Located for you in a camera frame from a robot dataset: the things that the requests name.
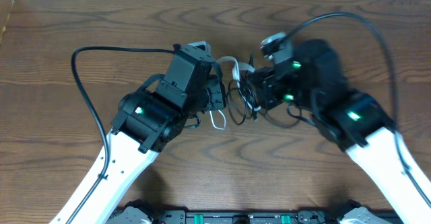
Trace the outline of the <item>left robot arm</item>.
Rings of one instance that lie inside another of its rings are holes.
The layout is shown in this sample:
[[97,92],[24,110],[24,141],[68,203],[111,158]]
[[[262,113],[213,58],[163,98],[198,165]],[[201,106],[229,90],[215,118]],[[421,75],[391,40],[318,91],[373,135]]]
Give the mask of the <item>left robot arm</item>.
[[226,107],[222,71],[205,42],[176,44],[165,74],[148,78],[119,103],[105,131],[77,74],[75,82],[102,136],[103,147],[89,172],[52,220],[53,223],[105,223],[120,200],[167,143],[188,128],[187,120]]

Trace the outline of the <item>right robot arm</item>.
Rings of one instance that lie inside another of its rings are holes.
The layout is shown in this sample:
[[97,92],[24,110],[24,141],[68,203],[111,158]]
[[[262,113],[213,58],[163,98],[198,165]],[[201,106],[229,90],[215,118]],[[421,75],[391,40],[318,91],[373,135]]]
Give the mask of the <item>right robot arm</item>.
[[395,119],[371,95],[349,85],[329,43],[315,39],[293,46],[285,38],[268,38],[261,50],[273,62],[251,74],[261,107],[286,103],[309,111],[307,123],[367,173],[404,223],[429,223],[429,179]]

